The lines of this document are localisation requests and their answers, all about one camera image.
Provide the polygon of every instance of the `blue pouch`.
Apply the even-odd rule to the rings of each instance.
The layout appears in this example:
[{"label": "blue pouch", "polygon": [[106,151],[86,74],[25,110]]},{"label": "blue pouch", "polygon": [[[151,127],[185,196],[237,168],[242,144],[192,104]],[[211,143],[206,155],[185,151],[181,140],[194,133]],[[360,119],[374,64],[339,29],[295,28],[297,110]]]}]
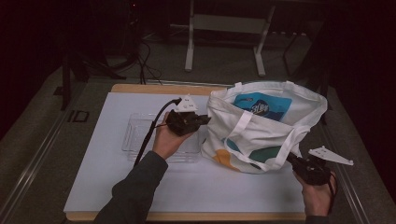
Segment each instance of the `blue pouch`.
[{"label": "blue pouch", "polygon": [[291,99],[253,92],[237,95],[233,105],[255,115],[281,121],[289,110]]}]

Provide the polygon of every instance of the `black wire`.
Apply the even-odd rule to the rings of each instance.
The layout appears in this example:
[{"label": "black wire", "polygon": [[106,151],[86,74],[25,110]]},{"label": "black wire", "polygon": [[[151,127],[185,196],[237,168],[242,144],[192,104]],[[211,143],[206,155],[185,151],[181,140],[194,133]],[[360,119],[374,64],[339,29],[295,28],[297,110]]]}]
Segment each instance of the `black wire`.
[{"label": "black wire", "polygon": [[163,111],[165,110],[166,107],[168,107],[171,104],[178,105],[178,103],[180,103],[180,101],[181,101],[181,99],[179,98],[179,99],[171,100],[168,103],[166,103],[166,105],[164,105],[163,108],[161,108],[160,112],[157,114],[157,117],[155,118],[155,120],[151,122],[148,133],[146,134],[145,139],[143,140],[142,147],[140,148],[140,150],[137,154],[136,160],[134,161],[134,167],[136,167],[136,165],[140,162],[143,152],[145,151],[146,146],[149,143],[149,139],[151,138],[152,133],[154,132],[154,129],[156,128],[156,124],[157,124],[158,119],[160,118],[160,115],[163,113]]}]

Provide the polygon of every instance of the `tote bag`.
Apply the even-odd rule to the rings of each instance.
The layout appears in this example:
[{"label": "tote bag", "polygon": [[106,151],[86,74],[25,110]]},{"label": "tote bag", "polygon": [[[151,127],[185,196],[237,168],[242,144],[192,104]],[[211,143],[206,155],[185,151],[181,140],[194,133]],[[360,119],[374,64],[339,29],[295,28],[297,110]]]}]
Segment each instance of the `tote bag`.
[{"label": "tote bag", "polygon": [[[291,99],[282,120],[233,105],[238,95],[253,92]],[[299,143],[326,110],[325,97],[289,81],[236,83],[230,89],[212,91],[207,102],[211,120],[202,155],[243,173],[280,169],[290,152],[300,154]]]}]

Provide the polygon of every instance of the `long sleeve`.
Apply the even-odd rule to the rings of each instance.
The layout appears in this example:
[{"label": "long sleeve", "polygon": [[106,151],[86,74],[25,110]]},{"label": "long sleeve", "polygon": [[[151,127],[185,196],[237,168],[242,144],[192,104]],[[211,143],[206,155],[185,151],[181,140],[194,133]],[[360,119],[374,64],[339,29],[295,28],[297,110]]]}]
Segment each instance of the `long sleeve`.
[{"label": "long sleeve", "polygon": [[112,199],[96,216],[94,223],[145,223],[155,189],[168,165],[149,151],[127,177],[113,187]]},{"label": "long sleeve", "polygon": [[305,224],[329,224],[329,217],[309,216],[306,217]]}]

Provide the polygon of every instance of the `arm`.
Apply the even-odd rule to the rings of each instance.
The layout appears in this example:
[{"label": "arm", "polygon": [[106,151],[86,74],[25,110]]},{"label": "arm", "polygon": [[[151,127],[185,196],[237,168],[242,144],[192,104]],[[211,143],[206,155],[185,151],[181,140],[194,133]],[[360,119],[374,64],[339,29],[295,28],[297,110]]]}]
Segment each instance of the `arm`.
[{"label": "arm", "polygon": [[94,223],[145,223],[155,189],[168,167],[165,160],[191,135],[177,136],[166,125],[158,127],[152,151],[113,187],[112,199],[102,208]]},{"label": "arm", "polygon": [[[294,175],[303,186],[305,224],[328,224],[332,198],[329,186],[327,184],[322,186],[308,185],[296,173]],[[337,190],[333,176],[331,176],[331,183],[334,190]]]}]

